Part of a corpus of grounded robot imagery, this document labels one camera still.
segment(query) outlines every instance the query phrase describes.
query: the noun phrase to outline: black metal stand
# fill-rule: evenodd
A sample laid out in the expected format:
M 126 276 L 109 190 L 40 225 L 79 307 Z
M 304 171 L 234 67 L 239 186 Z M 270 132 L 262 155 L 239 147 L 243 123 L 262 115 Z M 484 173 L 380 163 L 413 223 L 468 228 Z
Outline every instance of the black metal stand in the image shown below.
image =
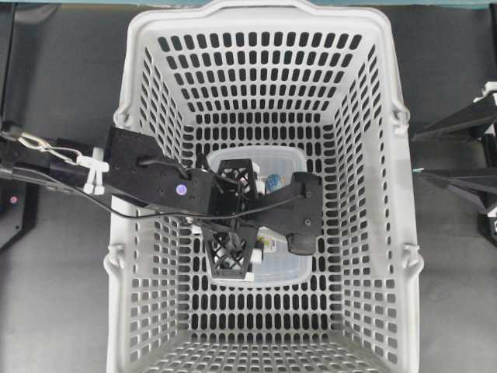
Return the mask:
M 414 134 L 412 140 L 480 141 L 486 168 L 423 169 L 420 176 L 470 201 L 480 214 L 478 231 L 497 246 L 497 91 Z
M 15 12 L 16 4 L 0 4 L 0 121 L 3 118 L 5 108 L 5 90 L 9 73 Z M 0 250 L 31 226 L 31 224 L 26 223 L 25 219 L 27 214 L 33 213 L 32 208 L 27 208 L 26 190 L 25 183 L 0 180 Z

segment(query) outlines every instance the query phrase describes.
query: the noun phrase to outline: white plastic basket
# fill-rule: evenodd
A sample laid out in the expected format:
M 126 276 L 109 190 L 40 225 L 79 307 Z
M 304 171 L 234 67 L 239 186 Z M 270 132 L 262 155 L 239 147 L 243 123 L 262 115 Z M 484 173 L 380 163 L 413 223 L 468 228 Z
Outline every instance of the white plastic basket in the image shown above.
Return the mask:
M 188 227 L 112 216 L 109 373 L 418 371 L 408 111 L 381 13 L 279 0 L 142 13 L 115 121 L 188 166 L 298 147 L 325 203 L 313 271 L 280 288 L 211 284 Z

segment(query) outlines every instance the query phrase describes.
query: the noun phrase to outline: white cable tie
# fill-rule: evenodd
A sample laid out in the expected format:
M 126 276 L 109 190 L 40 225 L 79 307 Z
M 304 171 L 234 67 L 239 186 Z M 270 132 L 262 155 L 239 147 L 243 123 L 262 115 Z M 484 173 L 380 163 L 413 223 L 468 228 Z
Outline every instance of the white cable tie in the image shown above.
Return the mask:
M 89 169 L 88 178 L 83 186 L 83 191 L 86 194 L 100 196 L 105 193 L 103 173 L 109 172 L 109 163 L 101 159 L 103 159 L 103 150 L 101 148 L 94 148 L 92 157 L 79 155 L 76 159 L 78 165 Z

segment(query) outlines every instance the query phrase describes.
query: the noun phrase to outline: gray floor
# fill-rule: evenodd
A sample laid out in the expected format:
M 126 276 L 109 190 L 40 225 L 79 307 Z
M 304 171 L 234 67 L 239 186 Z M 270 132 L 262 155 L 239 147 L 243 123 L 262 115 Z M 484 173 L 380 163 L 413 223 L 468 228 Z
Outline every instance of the gray floor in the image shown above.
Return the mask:
M 118 102 L 126 28 L 138 7 L 22 8 L 8 116 L 31 131 L 102 141 Z M 469 103 L 495 78 L 488 10 L 383 9 L 392 21 L 412 127 Z M 412 146 L 414 167 L 483 164 L 478 144 Z M 494 372 L 497 249 L 457 197 L 415 180 L 421 276 L 421 372 Z M 0 253 L 0 371 L 104 371 L 109 218 L 42 190 L 36 227 Z

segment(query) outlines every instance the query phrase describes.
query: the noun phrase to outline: teal edge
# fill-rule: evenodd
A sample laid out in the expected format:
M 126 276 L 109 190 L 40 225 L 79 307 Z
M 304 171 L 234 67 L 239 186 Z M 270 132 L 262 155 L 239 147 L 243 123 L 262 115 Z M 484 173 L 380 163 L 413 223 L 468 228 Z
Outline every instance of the teal edge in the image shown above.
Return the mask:
M 205 5 L 209 0 L 48 0 L 43 3 L 66 3 L 66 4 L 131 4 L 131 5 L 153 5 L 153 6 L 199 6 Z M 496 3 L 495 1 L 485 0 L 314 0 L 311 1 L 316 5 L 448 5 L 461 8 L 479 9 L 485 8 L 488 4 Z

